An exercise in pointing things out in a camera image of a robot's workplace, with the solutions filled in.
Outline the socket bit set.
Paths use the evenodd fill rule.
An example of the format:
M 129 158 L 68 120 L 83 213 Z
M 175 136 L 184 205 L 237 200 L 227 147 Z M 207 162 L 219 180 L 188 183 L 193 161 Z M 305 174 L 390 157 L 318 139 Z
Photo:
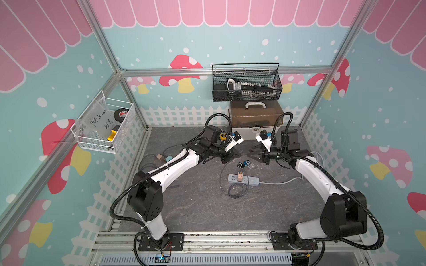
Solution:
M 228 78 L 225 86 L 229 96 L 269 99 L 275 98 L 277 95 L 277 89 L 270 84 L 262 86 L 260 83 L 242 82 Z

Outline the clear plastic wall bin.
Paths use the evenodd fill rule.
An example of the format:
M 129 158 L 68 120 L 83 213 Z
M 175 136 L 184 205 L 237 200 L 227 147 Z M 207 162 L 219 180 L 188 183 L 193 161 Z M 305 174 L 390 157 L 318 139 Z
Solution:
M 122 124 L 114 118 L 114 112 L 120 108 L 129 109 Z M 71 132 L 81 149 L 115 154 L 125 137 L 130 134 L 134 121 L 133 103 L 108 98 L 100 91 L 75 121 Z M 116 130 L 117 133 L 111 142 L 107 138 L 112 130 Z

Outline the black electrical tape roll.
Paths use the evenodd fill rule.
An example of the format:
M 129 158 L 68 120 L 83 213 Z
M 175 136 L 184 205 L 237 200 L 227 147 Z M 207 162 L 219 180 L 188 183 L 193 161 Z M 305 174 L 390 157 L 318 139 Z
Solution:
M 114 118 L 118 123 L 122 124 L 128 113 L 129 109 L 120 108 L 114 112 Z

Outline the yellow tool in bin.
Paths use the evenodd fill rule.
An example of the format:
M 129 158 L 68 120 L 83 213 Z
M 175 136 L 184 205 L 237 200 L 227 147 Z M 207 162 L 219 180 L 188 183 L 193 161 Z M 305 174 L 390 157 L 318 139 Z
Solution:
M 108 141 L 113 141 L 115 136 L 116 136 L 117 131 L 116 130 L 112 130 L 111 134 L 108 136 L 107 140 Z

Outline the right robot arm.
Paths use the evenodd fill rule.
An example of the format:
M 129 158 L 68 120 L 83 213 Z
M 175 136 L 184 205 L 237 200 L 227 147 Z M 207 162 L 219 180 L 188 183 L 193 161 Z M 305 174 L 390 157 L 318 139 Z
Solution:
M 290 131 L 289 125 L 281 132 L 281 142 L 278 144 L 277 126 L 275 124 L 271 132 L 262 130 L 256 134 L 255 139 L 259 144 L 251 149 L 249 156 L 266 165 L 272 160 L 288 163 L 316 189 L 325 202 L 319 218 L 294 223 L 289 227 L 289 245 L 301 248 L 308 241 L 341 241 L 361 250 L 381 248 L 385 234 L 378 219 L 367 208 L 365 195 L 342 185 L 317 162 L 312 152 L 301 149 L 298 132 Z M 377 231 L 375 243 L 363 245 L 348 239 L 349 236 L 366 233 L 369 221 Z

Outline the white toolbox brown lid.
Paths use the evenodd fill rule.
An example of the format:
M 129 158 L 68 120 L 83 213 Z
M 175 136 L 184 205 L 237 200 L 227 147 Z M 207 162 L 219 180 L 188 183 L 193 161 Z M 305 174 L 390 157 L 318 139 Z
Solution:
M 229 108 L 233 131 L 244 140 L 255 140 L 256 134 L 263 130 L 271 132 L 283 113 L 277 100 L 232 101 Z

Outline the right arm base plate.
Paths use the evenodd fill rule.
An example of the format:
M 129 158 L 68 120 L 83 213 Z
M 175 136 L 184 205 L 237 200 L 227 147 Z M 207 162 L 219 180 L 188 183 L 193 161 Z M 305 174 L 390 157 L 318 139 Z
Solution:
M 299 239 L 294 233 L 270 231 L 268 237 L 274 250 L 318 250 L 315 241 Z

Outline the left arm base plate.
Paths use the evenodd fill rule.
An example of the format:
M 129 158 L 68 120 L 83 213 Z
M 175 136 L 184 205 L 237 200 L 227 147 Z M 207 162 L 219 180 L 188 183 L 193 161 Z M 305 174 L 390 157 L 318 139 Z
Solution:
M 155 240 L 145 234 L 136 241 L 138 251 L 182 251 L 185 235 L 183 233 L 166 233 L 161 239 Z

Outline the yellow tape measure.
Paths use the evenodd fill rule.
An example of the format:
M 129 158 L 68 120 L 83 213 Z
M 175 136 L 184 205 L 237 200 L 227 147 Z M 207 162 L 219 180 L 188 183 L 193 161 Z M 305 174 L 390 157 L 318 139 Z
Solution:
M 227 133 L 221 133 L 219 136 L 220 141 L 226 141 L 228 137 Z

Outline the white power strip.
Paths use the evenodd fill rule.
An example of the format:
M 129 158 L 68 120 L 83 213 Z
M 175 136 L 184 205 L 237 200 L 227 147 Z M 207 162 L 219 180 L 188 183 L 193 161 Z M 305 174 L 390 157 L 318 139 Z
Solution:
M 257 187 L 260 184 L 258 177 L 245 175 L 243 176 L 243 178 L 238 178 L 238 176 L 235 174 L 229 174 L 227 180 L 230 184 L 245 184 L 254 187 Z

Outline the pink USB charger adapter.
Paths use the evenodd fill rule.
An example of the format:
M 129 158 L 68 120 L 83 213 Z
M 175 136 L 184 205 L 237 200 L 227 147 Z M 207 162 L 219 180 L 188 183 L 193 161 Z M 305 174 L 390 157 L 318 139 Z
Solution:
M 237 182 L 243 182 L 244 180 L 244 174 L 242 171 L 239 171 L 237 174 Z

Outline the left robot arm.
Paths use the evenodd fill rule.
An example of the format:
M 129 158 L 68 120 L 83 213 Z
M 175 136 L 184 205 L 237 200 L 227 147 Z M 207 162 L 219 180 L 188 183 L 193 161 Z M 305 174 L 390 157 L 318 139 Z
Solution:
M 133 183 L 112 203 L 109 215 L 120 221 L 134 222 L 142 226 L 156 249 L 165 248 L 169 240 L 169 229 L 162 218 L 164 207 L 163 192 L 187 170 L 219 158 L 227 164 L 236 154 L 233 148 L 244 141 L 236 131 L 228 115 L 211 115 L 201 133 L 183 145 L 182 151 L 161 167 L 145 173 L 135 174 Z M 138 215 L 137 218 L 120 216 L 115 209 L 121 200 L 127 198 L 128 205 Z

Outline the brown grey plug on table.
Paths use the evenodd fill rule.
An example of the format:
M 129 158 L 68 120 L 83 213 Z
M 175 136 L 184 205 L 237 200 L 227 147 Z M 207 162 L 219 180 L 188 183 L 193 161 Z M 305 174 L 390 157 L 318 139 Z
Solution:
M 164 162 L 169 162 L 170 160 L 172 160 L 173 159 L 173 157 L 172 156 L 165 156 L 165 155 L 162 155 L 162 154 L 157 154 L 156 155 L 156 158 L 158 159 L 158 160 L 160 160 L 160 161 L 164 161 Z

